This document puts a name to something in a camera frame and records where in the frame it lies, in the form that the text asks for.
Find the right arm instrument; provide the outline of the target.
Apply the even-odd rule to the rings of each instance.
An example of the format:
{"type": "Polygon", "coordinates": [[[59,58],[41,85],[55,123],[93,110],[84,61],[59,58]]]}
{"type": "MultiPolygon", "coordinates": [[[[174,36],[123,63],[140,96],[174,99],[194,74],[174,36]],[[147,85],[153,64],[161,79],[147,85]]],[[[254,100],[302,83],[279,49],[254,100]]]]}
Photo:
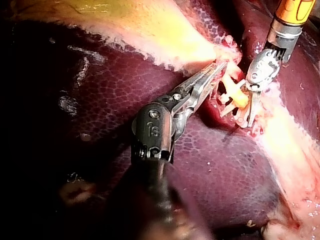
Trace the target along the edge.
{"type": "Polygon", "coordinates": [[[252,60],[246,75],[246,87],[262,92],[277,76],[282,63],[287,63],[302,33],[302,26],[288,25],[273,19],[263,50],[252,60]]]}

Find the left arm instrument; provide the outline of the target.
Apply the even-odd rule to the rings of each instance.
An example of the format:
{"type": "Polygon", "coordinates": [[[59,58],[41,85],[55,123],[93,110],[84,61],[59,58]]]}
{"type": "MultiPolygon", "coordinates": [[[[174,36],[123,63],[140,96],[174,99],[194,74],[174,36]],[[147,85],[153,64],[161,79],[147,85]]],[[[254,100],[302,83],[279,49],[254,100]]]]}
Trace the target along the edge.
{"type": "Polygon", "coordinates": [[[175,142],[198,105],[195,87],[176,87],[143,106],[132,122],[131,162],[173,162],[175,142]]]}

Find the left arm instrument jaw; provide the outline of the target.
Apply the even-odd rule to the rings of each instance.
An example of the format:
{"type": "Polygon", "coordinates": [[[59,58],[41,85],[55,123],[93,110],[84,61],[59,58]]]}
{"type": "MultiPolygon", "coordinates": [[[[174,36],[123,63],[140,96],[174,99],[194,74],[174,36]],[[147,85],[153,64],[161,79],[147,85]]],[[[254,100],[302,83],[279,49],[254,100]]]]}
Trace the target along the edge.
{"type": "Polygon", "coordinates": [[[190,97],[187,101],[187,109],[192,111],[197,111],[208,95],[215,90],[216,86],[219,84],[220,79],[226,72],[228,63],[226,61],[220,61],[215,63],[222,63],[222,69],[218,74],[213,75],[209,79],[199,82],[192,87],[190,97]]]}
{"type": "Polygon", "coordinates": [[[212,62],[206,67],[204,67],[202,70],[188,78],[184,83],[183,83],[183,88],[185,90],[189,90],[192,88],[194,85],[198,83],[202,83],[203,81],[208,80],[215,74],[218,74],[219,72],[222,71],[222,63],[216,63],[212,62]]]}

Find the right arm instrument jaw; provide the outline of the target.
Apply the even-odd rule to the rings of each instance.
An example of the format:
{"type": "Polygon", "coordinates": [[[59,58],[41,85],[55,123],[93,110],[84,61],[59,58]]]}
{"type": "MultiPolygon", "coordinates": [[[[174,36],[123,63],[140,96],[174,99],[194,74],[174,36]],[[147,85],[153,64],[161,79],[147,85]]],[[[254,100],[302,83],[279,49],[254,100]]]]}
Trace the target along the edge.
{"type": "Polygon", "coordinates": [[[260,90],[255,90],[251,92],[251,103],[250,103],[250,126],[253,126],[257,109],[260,104],[262,92],[260,90]]]}
{"type": "Polygon", "coordinates": [[[253,122],[252,122],[253,92],[250,90],[248,93],[249,93],[249,102],[248,102],[247,126],[251,127],[253,125],[253,122]]]}

